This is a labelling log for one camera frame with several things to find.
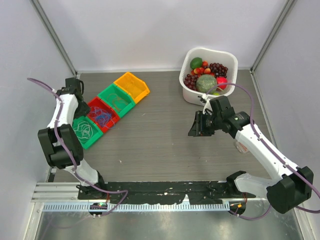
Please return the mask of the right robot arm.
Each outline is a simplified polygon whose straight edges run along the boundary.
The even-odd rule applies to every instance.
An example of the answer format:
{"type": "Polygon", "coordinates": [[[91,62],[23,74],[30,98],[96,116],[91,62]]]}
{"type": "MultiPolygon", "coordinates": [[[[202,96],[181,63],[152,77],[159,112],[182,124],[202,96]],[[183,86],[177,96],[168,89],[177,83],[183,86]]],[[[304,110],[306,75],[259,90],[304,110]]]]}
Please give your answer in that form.
{"type": "Polygon", "coordinates": [[[249,193],[265,198],[277,212],[284,214],[311,198],[314,174],[307,166],[299,167],[286,158],[259,130],[246,112],[234,111],[226,96],[209,99],[200,96],[203,110],[195,113],[188,135],[209,137],[215,131],[229,134],[261,163],[270,178],[238,171],[227,178],[226,193],[233,198],[249,193]]]}

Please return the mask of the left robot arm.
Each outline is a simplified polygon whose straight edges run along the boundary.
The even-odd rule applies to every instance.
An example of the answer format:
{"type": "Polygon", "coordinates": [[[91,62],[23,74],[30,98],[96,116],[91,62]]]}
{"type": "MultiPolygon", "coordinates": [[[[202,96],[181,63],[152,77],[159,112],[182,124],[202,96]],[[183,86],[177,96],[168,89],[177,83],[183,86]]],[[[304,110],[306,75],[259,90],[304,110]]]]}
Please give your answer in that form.
{"type": "Polygon", "coordinates": [[[28,80],[47,90],[56,101],[50,123],[37,133],[48,165],[70,173],[79,180],[80,191],[102,199],[107,192],[105,181],[84,159],[84,149],[73,130],[73,121],[90,111],[83,98],[83,81],[76,77],[66,78],[65,86],[55,90],[40,80],[28,80]]]}

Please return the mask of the red plastic bin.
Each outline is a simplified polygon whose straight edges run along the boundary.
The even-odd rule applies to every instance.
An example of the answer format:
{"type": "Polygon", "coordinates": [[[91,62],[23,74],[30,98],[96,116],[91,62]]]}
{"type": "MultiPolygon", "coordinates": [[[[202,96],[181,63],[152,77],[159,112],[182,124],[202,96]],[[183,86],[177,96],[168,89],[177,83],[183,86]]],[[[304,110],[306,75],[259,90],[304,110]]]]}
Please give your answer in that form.
{"type": "Polygon", "coordinates": [[[92,120],[104,134],[113,129],[120,120],[115,110],[97,96],[87,105],[90,107],[90,112],[87,114],[87,117],[92,120]]]}

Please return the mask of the green plastic bin at end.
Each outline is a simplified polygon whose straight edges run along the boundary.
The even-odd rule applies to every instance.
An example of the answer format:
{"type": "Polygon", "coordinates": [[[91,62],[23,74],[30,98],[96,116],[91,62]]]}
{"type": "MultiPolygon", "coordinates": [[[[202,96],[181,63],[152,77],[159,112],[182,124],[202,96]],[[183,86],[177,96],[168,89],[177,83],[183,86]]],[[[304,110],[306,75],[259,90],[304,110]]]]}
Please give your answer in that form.
{"type": "Polygon", "coordinates": [[[73,120],[72,129],[81,146],[87,150],[103,136],[99,127],[86,116],[73,120]]]}

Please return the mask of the green plastic bin beside yellow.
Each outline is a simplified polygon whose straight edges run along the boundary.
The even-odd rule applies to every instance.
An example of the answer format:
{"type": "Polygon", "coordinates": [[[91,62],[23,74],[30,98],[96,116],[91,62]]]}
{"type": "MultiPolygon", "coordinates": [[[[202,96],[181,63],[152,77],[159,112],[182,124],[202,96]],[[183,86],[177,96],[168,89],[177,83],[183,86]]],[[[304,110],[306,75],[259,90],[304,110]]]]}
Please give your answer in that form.
{"type": "Polygon", "coordinates": [[[120,118],[123,118],[136,105],[130,95],[114,83],[101,91],[97,96],[112,107],[120,118]]]}

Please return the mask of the red and white card box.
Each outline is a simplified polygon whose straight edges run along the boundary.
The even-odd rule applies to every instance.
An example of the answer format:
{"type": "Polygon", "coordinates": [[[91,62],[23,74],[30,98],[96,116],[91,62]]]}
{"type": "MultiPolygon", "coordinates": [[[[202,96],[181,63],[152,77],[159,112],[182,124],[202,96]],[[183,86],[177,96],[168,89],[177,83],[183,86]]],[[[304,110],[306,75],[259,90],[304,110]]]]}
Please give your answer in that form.
{"type": "Polygon", "coordinates": [[[242,143],[240,143],[239,141],[235,141],[234,146],[242,154],[245,154],[249,151],[248,148],[245,145],[243,145],[242,143]]]}

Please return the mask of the red apple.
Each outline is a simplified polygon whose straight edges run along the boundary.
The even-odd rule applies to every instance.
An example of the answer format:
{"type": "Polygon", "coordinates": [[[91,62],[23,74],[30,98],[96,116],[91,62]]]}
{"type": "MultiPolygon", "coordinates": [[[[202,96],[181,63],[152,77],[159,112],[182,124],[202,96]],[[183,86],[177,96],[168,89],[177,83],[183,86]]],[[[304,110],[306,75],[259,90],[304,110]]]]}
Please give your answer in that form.
{"type": "Polygon", "coordinates": [[[218,88],[220,88],[223,91],[228,86],[228,84],[227,84],[228,80],[225,77],[219,76],[216,78],[216,81],[217,81],[218,88]]]}

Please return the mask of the red and yellow peaches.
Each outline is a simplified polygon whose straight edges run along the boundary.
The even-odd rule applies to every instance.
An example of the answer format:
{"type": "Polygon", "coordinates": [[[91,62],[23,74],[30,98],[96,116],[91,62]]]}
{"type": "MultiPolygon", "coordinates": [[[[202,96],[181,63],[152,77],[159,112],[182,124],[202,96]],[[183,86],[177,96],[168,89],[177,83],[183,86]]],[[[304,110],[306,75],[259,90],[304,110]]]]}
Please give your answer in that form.
{"type": "Polygon", "coordinates": [[[207,61],[203,61],[201,67],[193,68],[190,72],[192,76],[202,76],[202,75],[211,75],[215,76],[213,70],[211,70],[210,65],[207,61]]]}

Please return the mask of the dark purple grape bunch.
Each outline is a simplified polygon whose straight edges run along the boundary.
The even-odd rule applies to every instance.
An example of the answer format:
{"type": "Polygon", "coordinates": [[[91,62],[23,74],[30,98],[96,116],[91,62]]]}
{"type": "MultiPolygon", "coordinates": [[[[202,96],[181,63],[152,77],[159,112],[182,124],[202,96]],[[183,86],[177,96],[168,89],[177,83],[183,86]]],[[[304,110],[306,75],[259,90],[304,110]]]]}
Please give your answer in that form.
{"type": "Polygon", "coordinates": [[[217,62],[211,63],[209,65],[209,69],[210,69],[211,75],[213,75],[215,78],[218,78],[218,77],[227,78],[229,69],[223,64],[217,63],[217,62]]]}

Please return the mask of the green lime fruit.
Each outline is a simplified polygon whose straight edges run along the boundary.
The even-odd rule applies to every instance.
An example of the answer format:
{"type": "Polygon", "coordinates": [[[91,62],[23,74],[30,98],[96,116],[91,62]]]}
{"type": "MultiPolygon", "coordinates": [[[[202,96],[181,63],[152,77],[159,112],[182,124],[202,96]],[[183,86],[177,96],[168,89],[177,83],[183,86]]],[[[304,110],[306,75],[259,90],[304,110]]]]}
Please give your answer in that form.
{"type": "Polygon", "coordinates": [[[190,68],[192,70],[201,68],[203,66],[203,59],[201,57],[195,57],[190,62],[190,68]]]}

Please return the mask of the white plastic fruit basket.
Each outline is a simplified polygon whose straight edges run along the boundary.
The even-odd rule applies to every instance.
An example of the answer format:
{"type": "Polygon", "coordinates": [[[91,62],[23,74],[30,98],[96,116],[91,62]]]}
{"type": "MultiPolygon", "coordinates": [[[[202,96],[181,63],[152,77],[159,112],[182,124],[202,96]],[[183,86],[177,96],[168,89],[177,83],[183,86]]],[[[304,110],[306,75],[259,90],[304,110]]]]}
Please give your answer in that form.
{"type": "Polygon", "coordinates": [[[190,63],[192,59],[199,57],[208,63],[220,63],[228,68],[227,81],[228,83],[235,84],[238,74],[238,59],[227,51],[213,50],[204,47],[194,47],[189,50],[184,58],[181,71],[179,74],[179,83],[182,86],[182,95],[185,101],[191,104],[203,106],[200,97],[203,95],[201,92],[189,89],[184,84],[184,79],[187,74],[191,73],[190,63]]]}

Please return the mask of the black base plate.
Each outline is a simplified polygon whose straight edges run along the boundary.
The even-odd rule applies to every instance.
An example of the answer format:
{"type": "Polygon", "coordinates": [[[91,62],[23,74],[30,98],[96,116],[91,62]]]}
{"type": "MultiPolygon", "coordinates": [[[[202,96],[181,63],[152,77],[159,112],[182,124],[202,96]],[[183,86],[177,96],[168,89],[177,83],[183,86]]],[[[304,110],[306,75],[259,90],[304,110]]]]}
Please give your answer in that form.
{"type": "Polygon", "coordinates": [[[242,193],[232,189],[227,182],[218,181],[150,181],[150,182],[108,182],[105,190],[116,192],[107,194],[90,186],[77,185],[79,200],[109,200],[117,204],[125,195],[121,191],[127,190],[128,195],[123,204],[131,205],[174,205],[181,204],[188,197],[192,205],[221,203],[222,199],[254,198],[253,194],[242,193]]]}

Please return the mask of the aluminium frame post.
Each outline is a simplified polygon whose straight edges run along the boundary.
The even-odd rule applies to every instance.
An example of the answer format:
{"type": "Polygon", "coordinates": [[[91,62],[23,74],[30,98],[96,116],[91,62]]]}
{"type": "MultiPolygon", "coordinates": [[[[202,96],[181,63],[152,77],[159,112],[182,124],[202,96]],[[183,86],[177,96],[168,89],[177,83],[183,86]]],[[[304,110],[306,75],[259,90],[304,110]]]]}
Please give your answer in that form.
{"type": "Polygon", "coordinates": [[[68,69],[72,73],[73,76],[77,76],[78,71],[74,67],[66,49],[64,48],[58,34],[56,33],[49,17],[47,16],[44,8],[42,7],[39,0],[30,0],[31,5],[33,6],[35,12],[37,13],[40,21],[42,22],[43,26],[45,27],[48,35],[52,39],[56,49],[60,53],[61,57],[63,58],[64,62],[66,63],[68,69]]]}
{"type": "Polygon", "coordinates": [[[284,24],[285,20],[289,16],[290,12],[292,11],[293,7],[297,3],[297,0],[286,0],[285,4],[280,11],[278,17],[276,18],[276,21],[271,28],[270,33],[268,34],[266,40],[264,41],[255,61],[253,62],[253,65],[250,68],[250,72],[254,73],[259,64],[261,63],[262,59],[264,58],[265,54],[267,53],[268,49],[270,48],[271,44],[273,43],[274,39],[276,38],[278,32],[280,31],[282,25],[284,24]]]}

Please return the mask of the right aluminium frame post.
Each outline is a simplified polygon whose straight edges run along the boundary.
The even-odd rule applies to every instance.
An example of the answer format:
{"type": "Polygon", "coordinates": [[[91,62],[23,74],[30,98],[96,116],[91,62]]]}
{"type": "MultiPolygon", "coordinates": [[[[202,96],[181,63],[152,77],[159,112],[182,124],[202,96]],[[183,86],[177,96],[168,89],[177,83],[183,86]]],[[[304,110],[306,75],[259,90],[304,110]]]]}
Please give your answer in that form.
{"type": "Polygon", "coordinates": [[[278,17],[276,18],[276,21],[271,28],[270,33],[268,34],[266,40],[264,41],[255,61],[253,62],[253,65],[250,68],[250,72],[254,73],[259,64],[261,63],[262,59],[264,58],[265,54],[267,53],[268,49],[270,48],[271,44],[273,43],[274,39],[276,38],[278,32],[280,31],[282,25],[284,24],[285,20],[289,16],[290,12],[292,11],[293,7],[297,3],[297,0],[286,0],[285,4],[280,11],[278,17]]]}

